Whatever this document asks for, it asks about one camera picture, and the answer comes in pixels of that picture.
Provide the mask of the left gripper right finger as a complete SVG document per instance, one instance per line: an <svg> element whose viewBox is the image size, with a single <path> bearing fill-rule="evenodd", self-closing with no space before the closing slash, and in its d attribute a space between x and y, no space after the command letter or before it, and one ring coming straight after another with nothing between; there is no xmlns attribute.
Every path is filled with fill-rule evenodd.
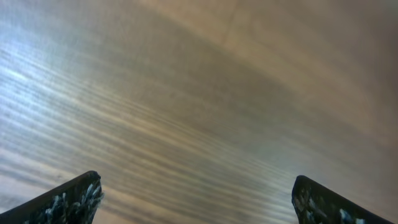
<svg viewBox="0 0 398 224"><path fill-rule="evenodd" d="M304 175L295 180L292 205L299 224L392 224Z"/></svg>

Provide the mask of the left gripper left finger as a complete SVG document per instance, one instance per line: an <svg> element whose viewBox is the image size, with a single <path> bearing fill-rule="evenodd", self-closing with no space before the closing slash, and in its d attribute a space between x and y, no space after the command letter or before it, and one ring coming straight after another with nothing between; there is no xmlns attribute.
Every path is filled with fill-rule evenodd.
<svg viewBox="0 0 398 224"><path fill-rule="evenodd" d="M92 224L104 193L93 170L1 214L1 224Z"/></svg>

